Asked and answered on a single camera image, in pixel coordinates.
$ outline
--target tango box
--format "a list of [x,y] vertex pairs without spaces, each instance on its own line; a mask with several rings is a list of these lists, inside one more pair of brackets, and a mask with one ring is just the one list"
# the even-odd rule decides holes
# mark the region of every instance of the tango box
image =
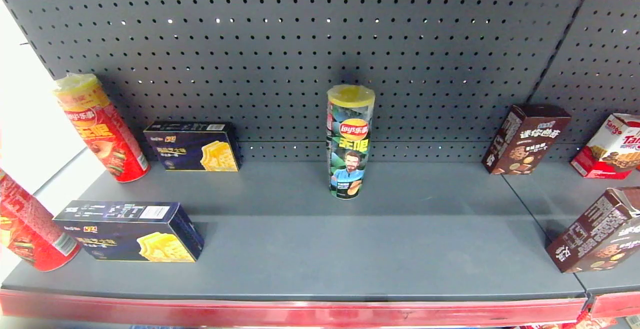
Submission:
[[640,165],[640,115],[609,115],[571,165],[585,178],[626,178]]
[[228,122],[155,121],[144,129],[166,170],[237,172],[240,150]]
[[180,203],[73,200],[53,220],[106,261],[194,263],[204,245]]

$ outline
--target red and white box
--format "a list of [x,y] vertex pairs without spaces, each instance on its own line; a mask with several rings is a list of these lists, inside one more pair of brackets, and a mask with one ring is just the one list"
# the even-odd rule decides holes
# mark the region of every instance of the red and white box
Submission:
[[640,165],[640,115],[609,115],[571,165],[585,178],[626,178]]

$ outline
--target dark blue box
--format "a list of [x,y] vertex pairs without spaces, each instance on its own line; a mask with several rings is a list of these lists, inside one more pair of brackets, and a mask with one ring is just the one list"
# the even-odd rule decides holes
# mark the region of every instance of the dark blue box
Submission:
[[100,260],[194,263],[204,245],[180,203],[73,200],[53,220]]
[[229,122],[154,121],[144,136],[166,170],[237,172],[240,149]]

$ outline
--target chocolate snack box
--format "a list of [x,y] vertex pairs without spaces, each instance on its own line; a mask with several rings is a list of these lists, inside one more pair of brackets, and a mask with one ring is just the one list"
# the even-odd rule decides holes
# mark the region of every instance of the chocolate snack box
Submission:
[[144,135],[166,170],[240,169],[240,149],[228,122],[155,121]]
[[609,115],[571,165],[585,178],[626,178],[640,165],[640,115]]
[[73,200],[53,220],[105,261],[194,263],[204,245],[180,203]]
[[546,252],[563,273],[610,270],[640,248],[640,187],[608,188]]
[[555,105],[514,105],[482,163],[491,174],[530,174],[569,124],[571,115]]

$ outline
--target red shelf edge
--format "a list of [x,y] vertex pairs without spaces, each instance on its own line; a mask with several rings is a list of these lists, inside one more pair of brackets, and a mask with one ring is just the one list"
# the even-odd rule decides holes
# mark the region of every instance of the red shelf edge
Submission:
[[640,291],[596,295],[592,318],[619,318],[640,315]]
[[0,289],[4,315],[196,327],[507,327],[566,322],[586,299],[462,302],[318,302],[115,299]]

